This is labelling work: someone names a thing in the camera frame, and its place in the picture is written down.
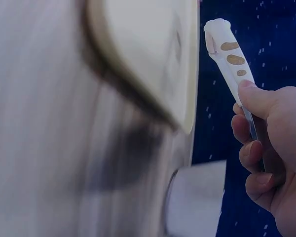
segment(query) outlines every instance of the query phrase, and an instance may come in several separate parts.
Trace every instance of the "skin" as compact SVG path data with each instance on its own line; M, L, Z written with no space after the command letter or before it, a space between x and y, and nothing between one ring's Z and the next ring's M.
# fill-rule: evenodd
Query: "skin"
M231 126L235 138L243 144L240 162L251 172L246 181L247 194L272 213L282 236L296 237L296 87L266 91L244 80L238 94L244 107L267 121L270 141L284 161L287 174L284 185L276 187L272 174L259 172L262 145L250 140L249 124L235 104Z

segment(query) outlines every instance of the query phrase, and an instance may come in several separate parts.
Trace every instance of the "blue fabric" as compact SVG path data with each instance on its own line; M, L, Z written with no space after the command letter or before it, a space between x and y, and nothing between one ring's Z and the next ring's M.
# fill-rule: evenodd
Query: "blue fabric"
M205 47L203 26L215 18L231 22L258 86L296 86L296 0L204 0L201 5L193 163L227 159L218 237L277 237L272 215L253 203L245 191L249 173L239 162L241 145L230 126L235 101Z

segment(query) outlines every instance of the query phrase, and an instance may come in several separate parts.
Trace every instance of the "white cylinder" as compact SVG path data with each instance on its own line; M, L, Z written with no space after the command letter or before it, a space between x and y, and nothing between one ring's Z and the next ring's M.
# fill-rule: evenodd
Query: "white cylinder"
M180 169L169 186L165 225L171 237L215 237L226 161Z

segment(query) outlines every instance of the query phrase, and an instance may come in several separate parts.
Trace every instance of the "beige object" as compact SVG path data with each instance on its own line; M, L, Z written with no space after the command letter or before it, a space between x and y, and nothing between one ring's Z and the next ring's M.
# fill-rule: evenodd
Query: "beige object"
M193 133L107 69L80 0L0 0L0 237L160 237Z
M195 0L89 0L102 54L186 133L195 120L199 26Z

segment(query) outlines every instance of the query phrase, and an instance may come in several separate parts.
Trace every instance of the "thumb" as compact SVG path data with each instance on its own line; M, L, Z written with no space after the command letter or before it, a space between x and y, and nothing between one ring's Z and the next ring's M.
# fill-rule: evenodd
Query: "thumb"
M262 90L249 80L242 80L239 83L238 94L243 106L264 120L276 102L274 91Z

